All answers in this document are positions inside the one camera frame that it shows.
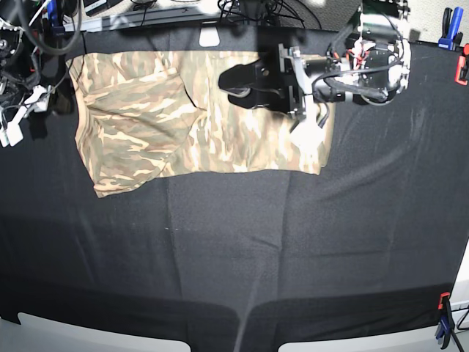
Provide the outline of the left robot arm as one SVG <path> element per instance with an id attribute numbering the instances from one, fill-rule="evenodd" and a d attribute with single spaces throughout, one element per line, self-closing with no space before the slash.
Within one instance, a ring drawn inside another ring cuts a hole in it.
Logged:
<path id="1" fill-rule="evenodd" d="M 406 90 L 411 49 L 407 1 L 362 1 L 324 56 L 306 59 L 299 47 L 279 44 L 258 60 L 220 74 L 229 102 L 266 108 L 322 128 L 330 103 L 362 98 L 382 106 Z"/>

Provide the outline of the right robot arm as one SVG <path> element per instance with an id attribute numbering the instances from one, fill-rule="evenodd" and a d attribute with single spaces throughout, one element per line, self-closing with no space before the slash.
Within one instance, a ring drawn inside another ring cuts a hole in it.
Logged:
<path id="1" fill-rule="evenodd" d="M 79 1 L 23 1 L 36 41 L 50 40 L 66 16 L 78 14 Z M 14 1 L 1 2 L 1 108 L 11 117 L 26 94 L 40 83 L 42 50 L 25 34 Z"/>

